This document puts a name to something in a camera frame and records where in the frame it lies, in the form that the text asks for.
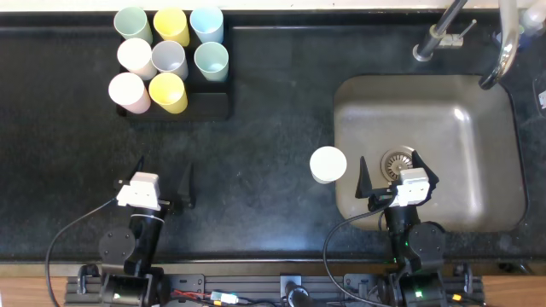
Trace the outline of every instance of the sink drain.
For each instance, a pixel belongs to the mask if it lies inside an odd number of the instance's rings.
[[[381,159],[381,171],[388,181],[398,180],[401,170],[413,168],[411,160],[412,148],[399,146],[387,151]]]

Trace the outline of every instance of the cup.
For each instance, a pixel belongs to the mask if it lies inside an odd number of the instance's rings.
[[[150,82],[150,96],[168,113],[178,114],[188,106],[184,82],[171,72],[160,73]]]
[[[327,184],[340,179],[345,174],[347,159],[338,148],[325,146],[313,153],[309,166],[313,178],[318,183]]]
[[[123,72],[115,76],[108,86],[112,100],[130,112],[140,114],[150,108],[150,97],[144,82],[132,72]]]
[[[219,8],[196,9],[189,16],[189,23],[202,43],[223,42],[224,14]]]
[[[113,17],[113,27],[125,39],[142,38],[152,44],[152,30],[150,30],[146,12],[141,8],[129,7],[120,10]]]
[[[177,8],[160,9],[155,13],[154,28],[165,40],[189,45],[189,30],[186,14]]]
[[[155,45],[152,63],[160,72],[172,72],[182,80],[188,77],[188,62],[180,43],[164,41]]]
[[[121,43],[118,48],[118,61],[142,80],[150,80],[157,74],[152,63],[152,48],[141,38],[129,38]]]
[[[228,50],[220,43],[204,43],[197,48],[195,65],[209,81],[225,81],[228,77]]]

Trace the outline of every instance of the black tray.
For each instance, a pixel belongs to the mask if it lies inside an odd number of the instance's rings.
[[[147,12],[148,23],[154,35],[152,48],[163,41],[163,38],[154,29],[155,12]],[[195,34],[194,29],[189,24],[189,45],[184,48],[186,61],[188,62],[189,75],[184,80],[184,88],[188,96],[188,107],[179,113],[168,113],[163,107],[152,101],[150,109],[142,114],[134,114],[128,112],[119,105],[116,105],[116,113],[119,116],[135,121],[219,121],[226,120],[230,115],[230,85],[232,80],[231,62],[233,57],[229,57],[228,78],[224,82],[212,82],[205,79],[199,68],[194,62],[194,53],[197,47],[201,45],[201,41]],[[231,55],[230,30],[224,20],[224,41],[222,45],[228,50]],[[127,72],[125,67],[119,66],[119,72]],[[144,81],[144,85],[148,90],[151,80]]]

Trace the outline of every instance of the sink basin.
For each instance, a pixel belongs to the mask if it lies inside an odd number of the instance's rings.
[[[419,207],[422,221],[450,231],[513,229],[526,211],[512,104],[496,85],[477,76],[361,76],[345,81],[334,98],[335,146],[347,158],[336,182],[343,217],[368,211],[355,198],[359,159],[374,188],[410,168],[413,148],[438,175],[433,197]],[[377,217],[356,221],[377,229]]]

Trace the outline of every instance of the chrome faucet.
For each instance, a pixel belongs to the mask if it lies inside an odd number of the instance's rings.
[[[430,27],[423,42],[413,48],[413,56],[418,61],[430,61],[433,57],[433,51],[438,47],[456,48],[462,46],[462,36],[475,24],[474,21],[458,36],[448,35],[445,30],[466,3],[467,0],[455,0],[442,15],[438,24]],[[494,67],[491,69],[491,73],[484,75],[479,80],[479,87],[484,90],[493,87],[509,70],[514,62],[520,39],[520,21],[515,0],[499,0],[498,5],[502,23],[501,53]]]

